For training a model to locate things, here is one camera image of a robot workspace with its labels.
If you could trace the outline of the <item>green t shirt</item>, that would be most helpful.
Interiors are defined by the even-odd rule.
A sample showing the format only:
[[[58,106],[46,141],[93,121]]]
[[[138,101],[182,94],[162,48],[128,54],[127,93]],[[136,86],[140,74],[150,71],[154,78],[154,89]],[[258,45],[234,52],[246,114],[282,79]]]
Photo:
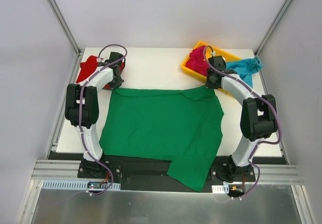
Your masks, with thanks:
[[[214,90],[115,89],[99,140],[106,155],[169,161],[167,174],[200,192],[222,141]]]

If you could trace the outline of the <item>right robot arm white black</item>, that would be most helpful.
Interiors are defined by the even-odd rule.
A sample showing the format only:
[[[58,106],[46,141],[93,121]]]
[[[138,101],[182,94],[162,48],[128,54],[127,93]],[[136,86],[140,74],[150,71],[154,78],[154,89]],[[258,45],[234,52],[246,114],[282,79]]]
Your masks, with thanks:
[[[259,145],[278,130],[274,115],[276,101],[272,95],[259,95],[234,70],[227,69],[222,56],[212,56],[207,60],[206,87],[227,91],[242,106],[242,137],[236,150],[228,157],[227,164],[217,171],[218,179],[232,183],[251,172],[252,160]]]

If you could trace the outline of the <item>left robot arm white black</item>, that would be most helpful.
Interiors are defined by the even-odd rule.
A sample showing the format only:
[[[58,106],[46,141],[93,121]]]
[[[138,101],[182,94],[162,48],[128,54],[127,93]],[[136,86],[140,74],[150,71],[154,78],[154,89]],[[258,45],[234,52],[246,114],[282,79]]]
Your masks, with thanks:
[[[106,59],[92,55],[80,64],[76,82],[67,86],[65,118],[78,132],[84,151],[77,174],[79,178],[108,178],[110,175],[106,165],[101,162],[103,150],[96,128],[99,118],[98,93],[122,85],[124,80],[121,73],[125,62],[125,56],[119,52],[112,51]]]

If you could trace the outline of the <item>magenta t shirt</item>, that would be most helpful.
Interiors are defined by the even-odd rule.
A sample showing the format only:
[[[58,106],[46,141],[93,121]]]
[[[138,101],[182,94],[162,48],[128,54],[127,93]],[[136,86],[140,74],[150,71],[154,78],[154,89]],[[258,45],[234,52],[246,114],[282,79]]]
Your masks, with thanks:
[[[192,52],[189,55],[189,59],[186,63],[186,67],[206,77],[209,65],[206,63],[204,59],[204,48],[205,45],[192,50]]]

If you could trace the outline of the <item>yellow plastic bin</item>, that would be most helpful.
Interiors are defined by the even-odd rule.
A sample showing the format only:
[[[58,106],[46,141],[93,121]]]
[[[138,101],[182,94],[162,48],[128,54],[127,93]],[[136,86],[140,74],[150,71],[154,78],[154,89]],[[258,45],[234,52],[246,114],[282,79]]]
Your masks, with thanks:
[[[195,78],[203,83],[206,83],[207,78],[207,69],[209,65],[205,62],[203,57],[203,49],[208,45],[205,42],[199,41],[194,46],[189,55],[185,58],[185,60],[181,64],[181,68],[183,73]],[[226,62],[226,67],[228,67],[229,63],[233,61],[239,61],[241,58],[232,55],[224,50],[211,46],[215,52],[215,56],[222,56]]]

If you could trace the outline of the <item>folded red t shirt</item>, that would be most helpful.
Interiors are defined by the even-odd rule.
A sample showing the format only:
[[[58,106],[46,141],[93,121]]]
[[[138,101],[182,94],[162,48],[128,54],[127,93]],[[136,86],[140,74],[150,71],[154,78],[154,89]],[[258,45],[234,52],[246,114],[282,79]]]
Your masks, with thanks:
[[[76,83],[79,84],[80,82],[88,78],[91,74],[93,74],[96,71],[98,66],[99,64],[97,62],[97,57],[94,55],[91,55],[85,62],[81,62],[81,69],[76,79]],[[108,90],[108,84],[104,86],[104,89]]]

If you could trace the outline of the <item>teal t shirt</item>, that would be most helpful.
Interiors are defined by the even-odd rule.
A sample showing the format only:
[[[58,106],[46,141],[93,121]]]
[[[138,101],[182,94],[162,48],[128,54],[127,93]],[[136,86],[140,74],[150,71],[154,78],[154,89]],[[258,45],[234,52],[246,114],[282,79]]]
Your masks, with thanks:
[[[252,76],[258,73],[263,68],[263,65],[259,57],[254,57],[227,62],[226,68],[234,70],[246,84],[253,87]]]

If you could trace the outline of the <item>right aluminium side rail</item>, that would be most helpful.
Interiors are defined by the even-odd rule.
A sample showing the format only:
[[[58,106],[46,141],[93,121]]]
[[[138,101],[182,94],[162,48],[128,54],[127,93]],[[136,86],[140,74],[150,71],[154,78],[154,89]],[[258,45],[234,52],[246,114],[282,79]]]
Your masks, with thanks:
[[[268,109],[271,110],[274,118],[275,118],[275,122],[276,122],[276,127],[277,127],[277,131],[276,131],[276,140],[275,141],[269,141],[269,140],[263,140],[261,141],[261,144],[269,144],[269,145],[278,145],[280,148],[280,151],[282,153],[282,156],[286,159],[286,162],[288,163],[288,159],[287,159],[287,154],[285,151],[285,148],[283,146],[283,142],[282,142],[282,125],[281,125],[281,121],[279,119],[277,110],[276,110],[276,100],[274,100],[274,104],[270,101],[270,97],[273,97],[272,95],[269,94],[267,86],[266,86],[266,82],[265,82],[265,77],[262,73],[262,69],[260,71],[258,71],[258,74],[260,76],[261,79],[261,84],[263,87],[263,90],[265,92],[265,97],[261,96],[260,99],[263,100],[265,102],[265,104],[268,106]]]

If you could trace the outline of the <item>aluminium side rail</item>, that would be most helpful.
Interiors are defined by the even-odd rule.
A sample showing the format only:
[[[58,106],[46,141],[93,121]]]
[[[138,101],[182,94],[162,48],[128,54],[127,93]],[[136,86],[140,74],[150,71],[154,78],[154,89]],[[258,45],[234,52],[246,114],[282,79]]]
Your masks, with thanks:
[[[84,51],[85,51],[84,49],[81,49],[80,52],[76,55],[76,60],[74,62],[73,69],[72,69],[71,75],[69,77],[69,80],[67,82],[67,85],[70,84],[70,83],[74,83],[75,80],[77,79],[79,69],[80,69],[80,63],[81,63],[81,61],[83,59]],[[50,153],[52,152],[52,148],[54,146],[58,145],[60,134],[61,134],[61,131],[62,131],[62,128],[63,128],[63,125],[64,125],[66,88],[67,87],[64,88],[63,98],[62,98],[62,102],[61,102],[61,104],[59,106],[59,109],[58,109],[58,115],[57,115],[57,118],[56,118],[56,123],[55,123],[53,132],[52,132],[52,134],[50,136],[50,139],[49,139],[49,144],[47,146],[47,153],[44,156],[45,160],[47,160],[48,157],[50,156]]]
[[[280,151],[282,153],[282,156],[286,159],[286,162],[288,163],[288,159],[287,159],[287,154],[285,151],[285,148],[283,146],[283,142],[282,142],[282,125],[281,125],[281,121],[279,119],[277,110],[276,110],[276,100],[274,100],[274,104],[270,101],[270,97],[273,97],[272,95],[269,94],[267,86],[266,86],[266,82],[265,82],[265,77],[262,73],[262,69],[260,71],[258,71],[258,74],[260,76],[261,79],[261,84],[263,87],[263,90],[265,92],[265,97],[261,96],[260,99],[263,100],[265,102],[265,104],[268,106],[268,109],[271,110],[274,118],[275,118],[275,122],[276,122],[276,127],[277,127],[277,131],[276,131],[276,140],[275,141],[269,141],[269,140],[263,140],[261,141],[261,144],[269,144],[269,145],[278,145],[280,148]]]

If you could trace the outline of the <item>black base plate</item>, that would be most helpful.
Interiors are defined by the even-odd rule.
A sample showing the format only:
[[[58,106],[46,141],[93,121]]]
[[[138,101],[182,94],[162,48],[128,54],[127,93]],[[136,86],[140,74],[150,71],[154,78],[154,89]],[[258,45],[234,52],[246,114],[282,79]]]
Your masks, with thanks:
[[[76,176],[81,179],[105,179],[107,170],[95,162],[84,163],[82,154],[61,154],[51,152],[50,161],[76,161]],[[215,172],[223,168],[228,156],[216,157],[207,173],[202,193],[210,193],[211,185],[223,184]],[[167,192],[196,192],[179,181],[167,175],[170,161],[158,161],[142,158],[129,158],[118,156],[103,156],[103,161],[114,176],[114,183],[121,184],[121,190],[133,191],[167,191]],[[254,157],[254,164],[259,165],[286,165],[284,157]],[[250,183],[255,182],[255,172],[248,170],[245,174],[234,178],[242,182],[243,176]]]

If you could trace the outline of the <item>left aluminium frame post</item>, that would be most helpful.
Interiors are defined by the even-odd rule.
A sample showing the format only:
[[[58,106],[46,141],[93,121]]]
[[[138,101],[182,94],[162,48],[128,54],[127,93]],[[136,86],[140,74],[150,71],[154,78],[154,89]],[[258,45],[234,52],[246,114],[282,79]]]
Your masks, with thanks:
[[[65,34],[68,42],[70,43],[73,51],[76,55],[80,55],[81,49],[78,46],[56,0],[47,0],[53,14],[55,15],[56,20],[58,21],[63,33]]]

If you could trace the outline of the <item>aluminium frame post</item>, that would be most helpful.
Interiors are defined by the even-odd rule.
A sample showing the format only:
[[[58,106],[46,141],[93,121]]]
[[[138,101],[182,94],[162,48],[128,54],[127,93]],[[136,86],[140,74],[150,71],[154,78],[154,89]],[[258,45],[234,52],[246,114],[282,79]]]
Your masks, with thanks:
[[[70,43],[73,51],[76,55],[80,55],[81,49],[78,46],[56,0],[47,0],[53,14],[55,15],[56,20],[58,21],[63,33],[65,34],[68,42]]]
[[[261,40],[259,46],[254,51],[255,56],[259,56],[260,53],[263,51],[264,47],[267,45],[270,38],[273,36],[274,32],[276,31],[278,25],[282,21],[283,17],[287,13],[288,9],[291,7],[294,0],[284,0],[281,8],[277,12],[276,16],[274,17],[274,20],[270,24],[267,32],[265,33],[263,39]]]

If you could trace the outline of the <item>left aluminium side rail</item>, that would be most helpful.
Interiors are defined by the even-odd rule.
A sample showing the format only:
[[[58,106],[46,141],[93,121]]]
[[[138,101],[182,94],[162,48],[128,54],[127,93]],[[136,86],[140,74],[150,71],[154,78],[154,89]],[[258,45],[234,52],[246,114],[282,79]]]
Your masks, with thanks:
[[[70,83],[74,83],[75,80],[77,79],[79,69],[80,69],[80,63],[81,63],[81,61],[83,59],[84,51],[85,51],[84,49],[81,49],[80,52],[76,55],[76,60],[74,62],[73,69],[72,69],[71,75],[69,77],[69,80],[67,82],[67,85],[70,84]],[[58,109],[58,115],[57,115],[57,118],[56,118],[56,123],[55,123],[53,132],[52,132],[52,134],[50,136],[50,139],[49,139],[49,144],[47,146],[47,153],[44,156],[45,160],[47,160],[48,157],[50,156],[50,153],[52,152],[52,148],[54,146],[58,145],[60,134],[61,134],[61,131],[62,131],[62,128],[63,128],[63,125],[64,125],[66,88],[67,87],[64,88],[63,98],[62,98],[62,102],[61,102],[61,104],[59,106],[59,109]]]

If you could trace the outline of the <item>front aluminium rail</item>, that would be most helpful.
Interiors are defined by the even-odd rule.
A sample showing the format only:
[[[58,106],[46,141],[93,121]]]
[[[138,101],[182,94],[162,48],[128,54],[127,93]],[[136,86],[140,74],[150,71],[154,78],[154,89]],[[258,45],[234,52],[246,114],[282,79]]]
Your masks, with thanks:
[[[32,179],[43,180],[97,180],[97,177],[79,178],[80,161],[38,160]],[[304,180],[296,165],[258,164],[260,170],[254,169],[253,175],[259,176],[260,184],[303,185]]]

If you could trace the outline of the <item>right aluminium frame post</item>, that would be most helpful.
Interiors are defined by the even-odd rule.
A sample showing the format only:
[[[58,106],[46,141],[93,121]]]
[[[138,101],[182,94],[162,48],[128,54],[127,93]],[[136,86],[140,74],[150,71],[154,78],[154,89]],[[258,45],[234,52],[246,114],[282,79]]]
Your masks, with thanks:
[[[291,7],[294,0],[284,0],[281,8],[277,12],[276,16],[274,17],[274,20],[270,24],[267,32],[265,33],[263,39],[261,40],[259,46],[254,51],[255,56],[259,56],[260,53],[263,51],[264,47],[267,45],[270,38],[273,36],[274,32],[276,31],[278,25],[282,21],[283,17],[287,13],[288,9]]]

